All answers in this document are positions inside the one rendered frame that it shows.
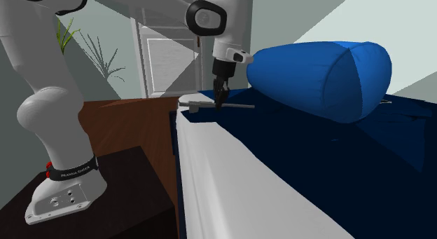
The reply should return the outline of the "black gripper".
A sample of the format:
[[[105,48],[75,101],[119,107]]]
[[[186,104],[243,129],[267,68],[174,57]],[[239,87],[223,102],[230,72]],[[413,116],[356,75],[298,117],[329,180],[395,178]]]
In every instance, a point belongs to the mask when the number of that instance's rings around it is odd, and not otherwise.
[[[228,62],[215,58],[213,61],[212,74],[221,77],[214,79],[214,103],[216,109],[221,109],[229,96],[228,79],[235,75],[235,62]]]

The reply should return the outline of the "grey long-handled tool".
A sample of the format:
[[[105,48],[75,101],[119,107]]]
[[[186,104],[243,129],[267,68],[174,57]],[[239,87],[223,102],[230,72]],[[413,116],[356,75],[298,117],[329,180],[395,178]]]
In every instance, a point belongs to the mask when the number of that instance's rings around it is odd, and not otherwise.
[[[188,101],[188,102],[178,102],[177,108],[180,107],[188,107],[188,111],[192,113],[197,113],[200,108],[214,108],[219,109],[216,106],[215,102],[203,102],[203,101]],[[223,107],[233,107],[233,108],[245,108],[245,109],[254,109],[254,105],[248,105],[248,104],[227,104],[224,103],[221,105],[221,108]]]

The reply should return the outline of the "white door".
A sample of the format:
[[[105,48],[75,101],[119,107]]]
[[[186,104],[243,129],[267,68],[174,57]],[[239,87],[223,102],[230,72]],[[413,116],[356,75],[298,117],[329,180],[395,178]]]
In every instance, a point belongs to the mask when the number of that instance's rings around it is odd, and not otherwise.
[[[174,18],[130,8],[138,63],[147,97],[178,97],[202,87],[199,38]]]

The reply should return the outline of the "bed with dark blue cover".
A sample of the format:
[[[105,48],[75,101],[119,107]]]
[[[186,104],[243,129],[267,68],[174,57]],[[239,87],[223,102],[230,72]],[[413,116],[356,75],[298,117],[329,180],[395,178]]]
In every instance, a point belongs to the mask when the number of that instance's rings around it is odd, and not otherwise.
[[[355,123],[253,89],[177,108],[187,239],[437,239],[437,104],[386,95]]]

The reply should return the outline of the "blue bolster pillow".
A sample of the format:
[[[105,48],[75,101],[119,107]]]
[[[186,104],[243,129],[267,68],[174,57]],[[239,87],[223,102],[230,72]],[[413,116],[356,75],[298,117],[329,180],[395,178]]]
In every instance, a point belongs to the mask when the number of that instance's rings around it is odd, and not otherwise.
[[[369,41],[292,43],[258,51],[247,66],[251,87],[265,96],[338,123],[367,117],[386,95],[391,58]]]

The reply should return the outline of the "dark robot stand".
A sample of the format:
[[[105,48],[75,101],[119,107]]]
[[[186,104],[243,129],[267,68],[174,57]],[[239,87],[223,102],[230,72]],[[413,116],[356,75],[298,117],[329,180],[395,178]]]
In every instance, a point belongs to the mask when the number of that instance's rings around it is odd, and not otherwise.
[[[0,239],[178,239],[174,204],[141,147],[98,158],[107,188],[81,212],[25,222],[40,172],[0,209]]]

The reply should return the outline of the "green leafy plant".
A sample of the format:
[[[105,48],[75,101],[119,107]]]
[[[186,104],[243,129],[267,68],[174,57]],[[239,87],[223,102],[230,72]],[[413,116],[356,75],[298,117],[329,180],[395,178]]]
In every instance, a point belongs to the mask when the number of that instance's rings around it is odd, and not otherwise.
[[[72,39],[73,35],[76,32],[80,31],[80,29],[76,29],[76,30],[74,30],[72,32],[69,31],[71,26],[72,26],[73,21],[74,21],[74,18],[71,18],[67,28],[65,29],[64,32],[62,32],[61,31],[61,21],[60,21],[60,19],[57,20],[56,37],[57,37],[57,42],[58,42],[58,45],[60,47],[60,50],[61,50],[62,54],[64,54],[65,48],[66,48],[67,44],[70,42],[70,40]]]

